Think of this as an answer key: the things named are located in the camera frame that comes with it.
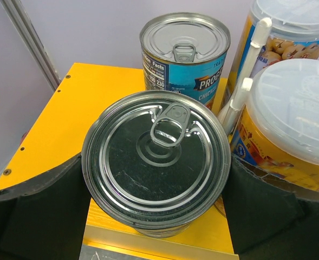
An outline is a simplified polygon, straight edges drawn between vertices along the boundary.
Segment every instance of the can lid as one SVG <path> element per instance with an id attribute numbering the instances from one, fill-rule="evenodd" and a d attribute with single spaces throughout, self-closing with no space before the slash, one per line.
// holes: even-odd
<path id="1" fill-rule="evenodd" d="M 319 61 L 273 64 L 254 78 L 247 109 L 257 128 L 280 149 L 319 165 Z"/>
<path id="2" fill-rule="evenodd" d="M 230 46 L 230 32 L 220 21 L 189 12 L 159 16 L 140 33 L 143 48 L 165 61 L 199 63 L 218 57 Z"/>
<path id="3" fill-rule="evenodd" d="M 319 0 L 255 0 L 251 11 L 258 20 L 270 17 L 274 32 L 319 40 Z"/>
<path id="4" fill-rule="evenodd" d="M 82 150 L 87 186 L 96 203 L 137 229 L 184 225 L 221 194 L 230 148 L 205 106 L 180 94 L 147 91 L 106 109 Z"/>

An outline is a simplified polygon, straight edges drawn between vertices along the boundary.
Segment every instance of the progresso soup can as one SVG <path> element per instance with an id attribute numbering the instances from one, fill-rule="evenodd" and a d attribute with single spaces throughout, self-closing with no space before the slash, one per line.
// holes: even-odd
<path id="1" fill-rule="evenodd" d="M 82 169 L 108 215 L 150 237 L 186 229 L 221 194 L 230 146 L 201 103 L 167 91 L 127 96 L 91 126 Z"/>
<path id="2" fill-rule="evenodd" d="M 258 73 L 231 149 L 251 165 L 319 191 L 319 61 L 287 60 Z"/>
<path id="3" fill-rule="evenodd" d="M 140 33 L 147 90 L 182 93 L 212 108 L 230 32 L 220 21 L 181 12 L 149 21 Z"/>
<path id="4" fill-rule="evenodd" d="M 235 88 L 255 26 L 265 17 L 272 20 L 272 32 L 250 77 L 277 62 L 319 57 L 319 0 L 254 0 L 230 70 L 223 104 Z"/>

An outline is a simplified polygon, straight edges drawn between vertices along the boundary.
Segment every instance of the screw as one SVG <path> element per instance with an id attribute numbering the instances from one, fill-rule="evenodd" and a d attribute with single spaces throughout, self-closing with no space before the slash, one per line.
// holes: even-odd
<path id="1" fill-rule="evenodd" d="M 3 172 L 3 175 L 8 176 L 10 173 L 11 173 L 11 170 L 10 170 L 10 169 L 6 169 L 6 170 Z"/>

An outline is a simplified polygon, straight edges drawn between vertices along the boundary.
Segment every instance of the white plastic stick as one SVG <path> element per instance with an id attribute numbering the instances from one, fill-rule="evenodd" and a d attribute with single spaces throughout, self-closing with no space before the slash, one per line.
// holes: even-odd
<path id="1" fill-rule="evenodd" d="M 234 95 L 233 99 L 230 101 L 230 106 L 226 111 L 225 118 L 223 120 L 222 126 L 227 135 L 231 133 L 235 124 L 239 120 L 242 110 L 244 109 L 245 103 L 249 96 L 253 84 L 253 79 L 249 77 L 244 78 L 241 87 L 238 92 Z"/>
<path id="2" fill-rule="evenodd" d="M 261 52 L 262 47 L 266 45 L 266 41 L 269 38 L 271 28 L 272 28 L 272 21 L 268 17 L 261 19 L 257 23 L 255 32 L 253 33 L 253 36 L 251 39 L 250 49 L 247 52 L 245 62 L 242 66 L 240 75 L 235 85 L 234 92 L 231 95 L 228 103 L 218 113 L 217 118 L 220 122 L 224 122 L 226 113 L 230 107 L 230 103 L 234 99 L 238 90 L 240 89 L 240 85 L 243 83 L 244 78 L 249 77 L 251 75 L 253 67 L 255 66 L 256 61 L 258 59 L 259 53 Z"/>

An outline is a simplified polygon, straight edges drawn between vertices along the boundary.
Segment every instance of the gray floor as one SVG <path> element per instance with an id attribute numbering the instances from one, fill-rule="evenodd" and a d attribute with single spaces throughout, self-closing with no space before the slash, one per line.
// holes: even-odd
<path id="1" fill-rule="evenodd" d="M 82 245 L 79 260 L 144 260 L 145 258 L 124 255 L 107 251 L 104 249 L 94 248 L 92 246 Z"/>

